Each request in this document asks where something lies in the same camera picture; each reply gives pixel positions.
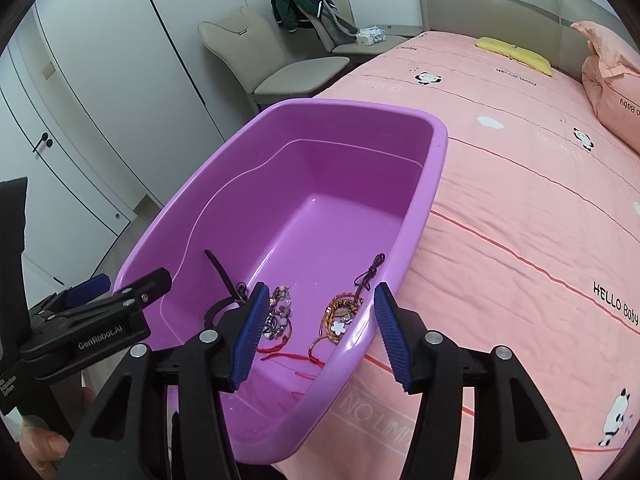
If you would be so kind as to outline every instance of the human hand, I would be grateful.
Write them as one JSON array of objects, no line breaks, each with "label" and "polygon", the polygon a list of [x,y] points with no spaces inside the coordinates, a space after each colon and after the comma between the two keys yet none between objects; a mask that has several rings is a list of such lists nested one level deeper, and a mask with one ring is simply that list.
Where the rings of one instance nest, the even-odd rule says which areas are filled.
[{"label": "human hand", "polygon": [[[95,400],[89,388],[82,388],[85,409]],[[44,480],[53,480],[57,470],[53,463],[66,455],[69,443],[62,435],[53,431],[24,426],[20,435],[20,449],[31,466]]]}]

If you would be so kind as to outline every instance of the pink quilt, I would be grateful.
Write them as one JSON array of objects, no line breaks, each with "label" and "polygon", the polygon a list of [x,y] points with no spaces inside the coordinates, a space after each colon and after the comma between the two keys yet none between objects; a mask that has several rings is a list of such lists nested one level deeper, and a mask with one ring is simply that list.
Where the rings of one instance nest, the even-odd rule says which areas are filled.
[{"label": "pink quilt", "polygon": [[[640,159],[577,81],[427,32],[321,94],[425,110],[449,151],[398,294],[459,346],[510,346],[553,411],[585,480],[640,416]],[[290,480],[399,477],[419,396],[394,381],[382,340],[302,448]],[[457,479],[474,420],[465,392]]]}]

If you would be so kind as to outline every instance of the tissue box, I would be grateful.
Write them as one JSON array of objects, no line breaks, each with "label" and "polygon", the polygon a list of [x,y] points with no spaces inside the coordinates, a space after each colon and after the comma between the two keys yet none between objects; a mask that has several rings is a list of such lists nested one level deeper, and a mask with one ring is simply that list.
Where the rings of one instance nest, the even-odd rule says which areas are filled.
[{"label": "tissue box", "polygon": [[377,27],[361,28],[356,34],[356,41],[359,45],[373,45],[385,40],[385,31]]}]

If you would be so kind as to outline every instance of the chair seat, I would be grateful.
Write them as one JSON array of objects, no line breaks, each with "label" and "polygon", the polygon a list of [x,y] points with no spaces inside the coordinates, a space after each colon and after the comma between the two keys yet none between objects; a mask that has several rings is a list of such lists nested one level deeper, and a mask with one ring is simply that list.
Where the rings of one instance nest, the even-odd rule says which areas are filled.
[{"label": "chair seat", "polygon": [[327,84],[348,64],[348,57],[305,59],[282,67],[254,90],[255,95],[305,95]]},{"label": "chair seat", "polygon": [[361,56],[377,56],[383,54],[387,50],[391,50],[393,47],[398,46],[400,43],[404,43],[406,38],[402,36],[387,36],[385,41],[376,43],[373,45],[359,45],[357,43],[347,43],[344,45],[338,45],[332,50],[332,54],[343,54],[345,56],[352,56],[359,54]]}]

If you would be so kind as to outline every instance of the yellow pillow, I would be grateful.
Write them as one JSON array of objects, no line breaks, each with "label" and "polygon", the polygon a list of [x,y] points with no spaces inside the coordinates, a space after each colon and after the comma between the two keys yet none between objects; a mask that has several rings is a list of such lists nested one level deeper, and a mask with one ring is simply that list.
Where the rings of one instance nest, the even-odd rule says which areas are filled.
[{"label": "yellow pillow", "polygon": [[540,54],[536,54],[530,50],[520,48],[504,41],[494,40],[493,38],[480,38],[476,41],[476,46],[488,50],[489,52],[495,52],[502,56],[515,59],[527,66],[530,66],[534,70],[538,70],[543,74],[552,75],[551,65]]}]

